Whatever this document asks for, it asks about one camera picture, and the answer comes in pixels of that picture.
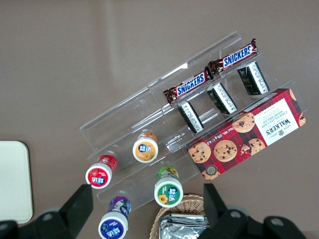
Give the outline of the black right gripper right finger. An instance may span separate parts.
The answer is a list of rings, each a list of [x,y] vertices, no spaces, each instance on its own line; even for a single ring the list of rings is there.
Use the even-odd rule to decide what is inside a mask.
[[[209,228],[204,239],[263,239],[263,225],[238,209],[228,209],[215,186],[203,186],[204,212]]]

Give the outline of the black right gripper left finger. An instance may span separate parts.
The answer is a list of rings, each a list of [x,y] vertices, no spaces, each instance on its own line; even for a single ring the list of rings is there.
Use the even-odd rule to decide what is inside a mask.
[[[83,184],[58,211],[47,212],[36,219],[36,237],[75,239],[92,211],[92,188],[88,184]]]

